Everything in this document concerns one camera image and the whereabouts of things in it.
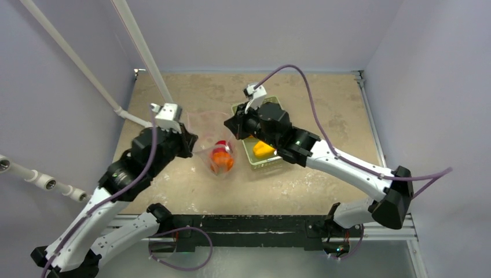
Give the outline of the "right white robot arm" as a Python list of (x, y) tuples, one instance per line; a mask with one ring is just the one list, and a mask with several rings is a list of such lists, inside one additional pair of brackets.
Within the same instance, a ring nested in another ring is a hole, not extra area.
[(409, 169), (379, 167), (332, 151), (326, 140), (295, 127), (288, 112), (276, 103), (252, 111), (240, 104), (224, 125), (237, 139), (252, 136), (273, 147), (284, 161), (322, 171), (367, 194), (367, 199), (332, 206), (325, 220), (329, 234), (338, 236), (347, 228), (372, 221), (390, 229), (402, 228), (413, 198)]

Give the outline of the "clear pink zip bag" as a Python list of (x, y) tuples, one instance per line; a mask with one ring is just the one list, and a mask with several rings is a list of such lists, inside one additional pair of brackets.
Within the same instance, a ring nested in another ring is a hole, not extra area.
[(224, 125), (229, 118), (219, 111), (187, 114), (186, 126), (198, 136), (193, 154), (202, 161), (205, 173), (217, 178), (225, 178), (236, 164), (236, 138)]

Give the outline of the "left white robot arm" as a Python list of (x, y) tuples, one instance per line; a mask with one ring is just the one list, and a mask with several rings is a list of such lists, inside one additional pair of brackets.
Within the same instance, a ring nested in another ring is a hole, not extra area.
[(69, 228), (52, 244), (35, 248), (33, 261), (42, 277), (96, 277), (102, 251), (92, 249), (101, 232), (175, 158), (192, 157), (198, 136), (157, 126), (143, 129), (131, 147), (110, 164), (91, 199)]

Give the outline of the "red tomato toy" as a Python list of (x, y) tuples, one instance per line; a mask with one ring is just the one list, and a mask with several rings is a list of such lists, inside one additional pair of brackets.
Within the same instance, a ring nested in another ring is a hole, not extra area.
[(220, 140), (215, 143), (212, 153), (220, 153), (220, 152), (225, 152), (225, 153), (231, 152), (231, 148), (228, 141)]

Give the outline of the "orange fruit toy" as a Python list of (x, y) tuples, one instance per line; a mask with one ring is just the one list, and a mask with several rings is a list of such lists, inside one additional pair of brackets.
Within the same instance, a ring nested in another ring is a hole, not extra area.
[(227, 173), (234, 165), (234, 158), (227, 152), (215, 152), (211, 154), (210, 169), (215, 174)]

